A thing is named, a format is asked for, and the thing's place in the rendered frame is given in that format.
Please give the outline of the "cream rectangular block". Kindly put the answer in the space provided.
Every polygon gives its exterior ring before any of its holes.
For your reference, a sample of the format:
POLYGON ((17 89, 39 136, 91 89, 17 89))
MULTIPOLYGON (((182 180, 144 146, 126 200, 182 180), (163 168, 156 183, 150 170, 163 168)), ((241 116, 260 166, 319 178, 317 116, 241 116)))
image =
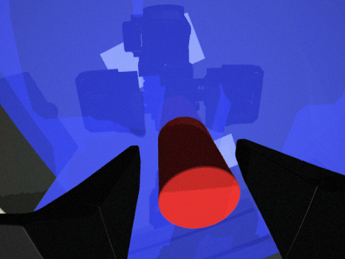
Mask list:
POLYGON ((31 213, 57 176, 0 104, 0 213, 31 213))

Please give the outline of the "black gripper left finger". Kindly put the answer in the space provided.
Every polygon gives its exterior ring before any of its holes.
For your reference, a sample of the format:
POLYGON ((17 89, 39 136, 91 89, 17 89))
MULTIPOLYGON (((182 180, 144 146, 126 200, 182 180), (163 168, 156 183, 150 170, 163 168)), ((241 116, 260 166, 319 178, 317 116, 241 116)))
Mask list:
POLYGON ((127 259, 140 188, 139 146, 31 213, 0 213, 0 259, 127 259))

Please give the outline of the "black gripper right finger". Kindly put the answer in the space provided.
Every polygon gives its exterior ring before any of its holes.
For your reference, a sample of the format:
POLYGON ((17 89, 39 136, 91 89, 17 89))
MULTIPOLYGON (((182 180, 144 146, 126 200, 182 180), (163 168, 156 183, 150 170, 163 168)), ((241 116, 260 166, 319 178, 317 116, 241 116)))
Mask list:
POLYGON ((247 139, 235 156, 282 259, 345 259, 345 175, 247 139))

